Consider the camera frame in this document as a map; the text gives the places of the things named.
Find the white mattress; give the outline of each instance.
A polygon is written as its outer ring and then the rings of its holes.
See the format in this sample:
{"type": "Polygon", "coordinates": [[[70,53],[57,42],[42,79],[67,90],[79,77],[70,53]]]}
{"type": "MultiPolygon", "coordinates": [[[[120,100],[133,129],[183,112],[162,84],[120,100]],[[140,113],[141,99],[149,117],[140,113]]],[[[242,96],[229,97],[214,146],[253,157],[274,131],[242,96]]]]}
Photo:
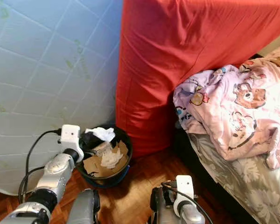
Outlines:
{"type": "Polygon", "coordinates": [[[225,161],[208,135],[189,134],[200,162],[215,182],[260,224],[280,224],[280,168],[270,170],[266,155],[225,161]]]}

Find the black bed frame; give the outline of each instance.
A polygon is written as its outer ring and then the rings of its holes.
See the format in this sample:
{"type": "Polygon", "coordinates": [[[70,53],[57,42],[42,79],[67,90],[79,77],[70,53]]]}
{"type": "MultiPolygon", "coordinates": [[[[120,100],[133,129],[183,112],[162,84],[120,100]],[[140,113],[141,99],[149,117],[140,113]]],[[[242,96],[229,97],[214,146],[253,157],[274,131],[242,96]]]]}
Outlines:
{"type": "Polygon", "coordinates": [[[200,163],[183,129],[175,131],[174,151],[195,175],[195,178],[225,207],[235,221],[239,224],[257,224],[255,219],[220,184],[214,182],[200,163]]]}

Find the parquet floor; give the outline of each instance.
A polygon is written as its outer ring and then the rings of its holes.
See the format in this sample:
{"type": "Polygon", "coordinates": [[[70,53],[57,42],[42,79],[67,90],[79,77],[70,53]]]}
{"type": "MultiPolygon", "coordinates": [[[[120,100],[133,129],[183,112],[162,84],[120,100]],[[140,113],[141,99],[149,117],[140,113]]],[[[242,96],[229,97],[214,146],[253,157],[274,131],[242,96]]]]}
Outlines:
{"type": "MultiPolygon", "coordinates": [[[[144,224],[151,215],[149,208],[150,194],[153,187],[159,186],[165,180],[173,180],[176,175],[191,175],[188,170],[170,150],[165,150],[147,157],[138,158],[131,163],[131,168],[117,187],[99,189],[101,209],[99,220],[101,224],[144,224]]],[[[235,224],[223,206],[217,202],[205,187],[195,179],[194,191],[199,195],[198,203],[206,210],[215,224],[235,224]]],[[[71,206],[78,193],[91,188],[74,170],[69,180],[61,202],[56,206],[51,224],[64,224],[70,213],[71,206]]],[[[15,196],[0,193],[0,220],[18,206],[15,196]]]]}

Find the crumpled blanket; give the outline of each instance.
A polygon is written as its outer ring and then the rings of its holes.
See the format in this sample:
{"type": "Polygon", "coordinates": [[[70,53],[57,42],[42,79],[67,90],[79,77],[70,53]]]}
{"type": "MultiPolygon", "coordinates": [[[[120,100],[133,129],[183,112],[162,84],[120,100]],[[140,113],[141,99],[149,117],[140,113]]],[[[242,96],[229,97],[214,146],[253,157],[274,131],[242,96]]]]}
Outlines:
{"type": "Polygon", "coordinates": [[[183,129],[207,133],[225,160],[267,153],[268,167],[280,167],[280,48],[191,76],[173,102],[183,129]]]}

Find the cardboard piece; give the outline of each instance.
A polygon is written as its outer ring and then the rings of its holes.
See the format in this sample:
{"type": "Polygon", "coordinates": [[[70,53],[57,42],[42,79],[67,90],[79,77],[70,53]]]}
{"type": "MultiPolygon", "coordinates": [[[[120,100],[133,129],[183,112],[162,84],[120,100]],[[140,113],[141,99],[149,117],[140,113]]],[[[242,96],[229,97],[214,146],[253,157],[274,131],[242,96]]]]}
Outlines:
{"type": "Polygon", "coordinates": [[[92,156],[84,160],[84,168],[87,174],[92,174],[94,177],[108,177],[117,173],[123,168],[128,160],[128,149],[123,141],[116,143],[116,146],[112,149],[112,152],[116,153],[118,150],[120,150],[123,156],[113,169],[108,169],[107,167],[101,166],[102,157],[92,156]]]}

